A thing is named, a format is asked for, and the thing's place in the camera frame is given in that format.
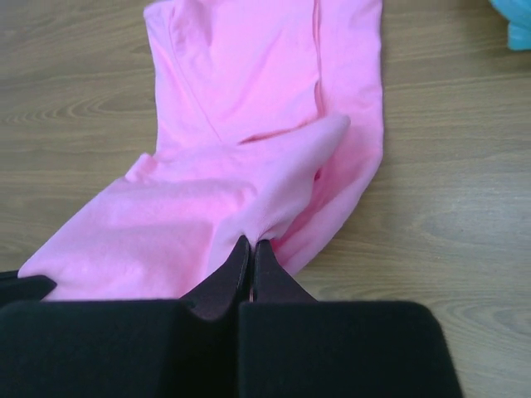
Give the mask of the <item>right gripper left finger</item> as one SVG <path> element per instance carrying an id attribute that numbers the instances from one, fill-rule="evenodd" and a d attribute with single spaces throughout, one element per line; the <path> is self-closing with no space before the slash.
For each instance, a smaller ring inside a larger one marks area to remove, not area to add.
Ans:
<path id="1" fill-rule="evenodd" d="M 4 397 L 233 397 L 251 246 L 180 299 L 1 305 Z"/>

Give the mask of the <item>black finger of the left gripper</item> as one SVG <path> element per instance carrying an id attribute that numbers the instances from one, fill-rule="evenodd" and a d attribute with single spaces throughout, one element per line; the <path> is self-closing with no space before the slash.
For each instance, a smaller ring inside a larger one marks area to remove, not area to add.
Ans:
<path id="1" fill-rule="evenodd" d="M 56 282 L 45 275 L 19 278 L 18 271 L 6 271 L 0 274 L 0 304 L 9 305 L 18 301 L 39 301 L 54 288 Z"/>

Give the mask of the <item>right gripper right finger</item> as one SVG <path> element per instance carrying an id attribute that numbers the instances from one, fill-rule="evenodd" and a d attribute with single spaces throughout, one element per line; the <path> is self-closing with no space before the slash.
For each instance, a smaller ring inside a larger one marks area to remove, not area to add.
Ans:
<path id="1" fill-rule="evenodd" d="M 238 315 L 241 397 L 460 397 L 441 325 L 408 301 L 319 301 L 256 247 Z"/>

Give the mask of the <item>pink t shirt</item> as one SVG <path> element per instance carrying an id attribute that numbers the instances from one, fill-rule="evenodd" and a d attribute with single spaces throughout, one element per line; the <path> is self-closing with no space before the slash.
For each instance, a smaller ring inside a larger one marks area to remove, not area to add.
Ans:
<path id="1" fill-rule="evenodd" d="M 19 270 L 51 300 L 175 299 L 241 236 L 290 273 L 334 237 L 383 151 L 379 1 L 158 1 L 144 10 L 156 149 Z"/>

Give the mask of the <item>teal t shirt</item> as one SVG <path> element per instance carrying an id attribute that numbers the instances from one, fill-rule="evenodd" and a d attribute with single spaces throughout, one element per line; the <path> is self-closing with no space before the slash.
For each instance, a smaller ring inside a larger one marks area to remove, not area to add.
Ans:
<path id="1" fill-rule="evenodd" d="M 511 51 L 530 50 L 530 0 L 490 0 L 507 22 L 507 46 Z"/>

